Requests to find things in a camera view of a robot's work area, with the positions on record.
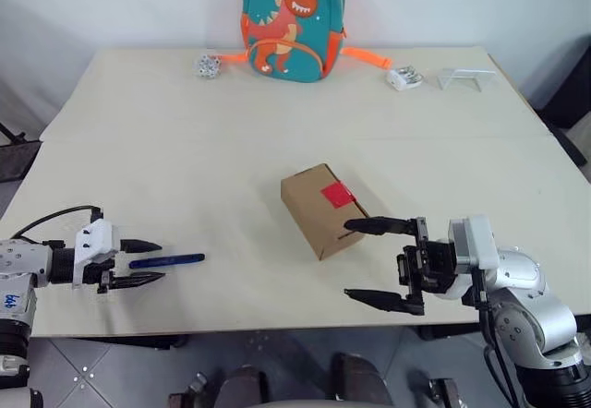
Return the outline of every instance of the backpack strap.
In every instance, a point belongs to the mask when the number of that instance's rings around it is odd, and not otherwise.
[[[384,57],[383,55],[372,53],[371,51],[364,50],[363,48],[344,46],[341,50],[341,54],[354,57],[355,59],[361,60],[362,62],[377,66],[378,68],[388,70],[392,67],[392,60],[390,57]]]

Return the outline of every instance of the orange strap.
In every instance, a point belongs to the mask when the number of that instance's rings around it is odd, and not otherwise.
[[[261,41],[253,43],[253,45],[250,48],[248,48],[247,54],[248,54],[248,56],[250,56],[252,54],[252,52],[255,51],[255,48],[257,48],[261,45],[277,45],[277,44],[289,46],[290,48],[296,48],[297,50],[300,50],[300,51],[303,51],[304,53],[310,54],[312,57],[314,57],[316,59],[316,62],[318,62],[318,66],[320,68],[320,73],[323,71],[324,64],[322,63],[322,59],[320,59],[319,54],[316,53],[309,46],[302,45],[301,43],[297,43],[297,42],[285,41],[283,39],[263,39]]]
[[[372,53],[371,51],[364,50],[363,48],[355,48],[352,46],[345,46],[341,50],[342,55],[348,55],[366,62],[370,65],[377,66],[382,69],[390,69],[392,67],[392,60],[389,57]]]
[[[243,64],[248,62],[248,53],[242,54],[220,54],[220,60],[225,64]]]

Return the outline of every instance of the cardboard box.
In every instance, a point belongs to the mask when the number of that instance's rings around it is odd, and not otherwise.
[[[363,238],[343,225],[368,214],[326,163],[282,180],[281,199],[319,260]]]

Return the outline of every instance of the white wall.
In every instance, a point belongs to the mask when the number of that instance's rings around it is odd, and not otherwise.
[[[0,0],[0,120],[38,134],[100,46],[240,46],[240,9],[241,0]],[[588,44],[591,0],[347,0],[345,17],[349,44],[484,44],[539,106]]]

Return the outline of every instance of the blue pen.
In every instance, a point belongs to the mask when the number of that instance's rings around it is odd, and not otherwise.
[[[204,254],[185,254],[183,256],[169,256],[166,258],[143,258],[129,262],[132,270],[137,268],[168,267],[170,265],[183,265],[186,263],[197,263],[205,260]]]

